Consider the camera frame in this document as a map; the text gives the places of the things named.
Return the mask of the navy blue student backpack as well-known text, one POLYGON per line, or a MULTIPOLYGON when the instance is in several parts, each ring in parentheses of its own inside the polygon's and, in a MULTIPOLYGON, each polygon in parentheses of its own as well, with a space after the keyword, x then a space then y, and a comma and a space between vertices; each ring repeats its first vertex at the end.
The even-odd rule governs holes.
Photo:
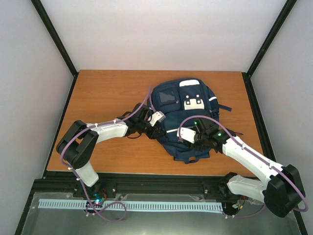
POLYGON ((153 111, 161 111, 166 116, 160 124, 166 132, 165 136, 157 141, 175 161, 185 164, 209 158, 211 148, 208 146, 208 151, 204 152, 191 150, 190 142, 177 137, 179 127, 195 129, 191 116, 207 116, 219 122, 220 109, 232 110, 219 104, 213 91, 202 80, 192 77, 159 84, 153 89, 147 103, 153 111))

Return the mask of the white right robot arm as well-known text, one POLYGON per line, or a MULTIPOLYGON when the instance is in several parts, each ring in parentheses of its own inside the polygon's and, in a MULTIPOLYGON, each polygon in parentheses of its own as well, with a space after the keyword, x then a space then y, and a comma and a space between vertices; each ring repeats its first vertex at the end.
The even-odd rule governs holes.
POLYGON ((290 211, 307 212, 309 203, 297 168, 283 166, 247 145, 236 133, 207 116, 191 116, 195 129, 179 127, 177 136, 191 144, 209 146, 252 172, 252 180, 238 174, 226 181, 231 194, 262 202, 274 215, 285 217, 290 211))

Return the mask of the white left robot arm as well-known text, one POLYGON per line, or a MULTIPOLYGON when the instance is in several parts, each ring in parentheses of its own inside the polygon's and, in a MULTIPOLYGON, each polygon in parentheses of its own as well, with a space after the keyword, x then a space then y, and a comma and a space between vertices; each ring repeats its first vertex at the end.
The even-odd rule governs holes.
POLYGON ((125 112, 114 120, 102 123, 75 121, 56 146, 61 163, 72 170, 85 184, 85 192, 96 197, 102 191, 99 176, 93 169, 90 158, 95 145, 114 138, 129 137, 134 133, 145 134, 150 139, 165 135, 161 122, 165 114, 153 111, 144 104, 136 104, 133 111, 125 112))

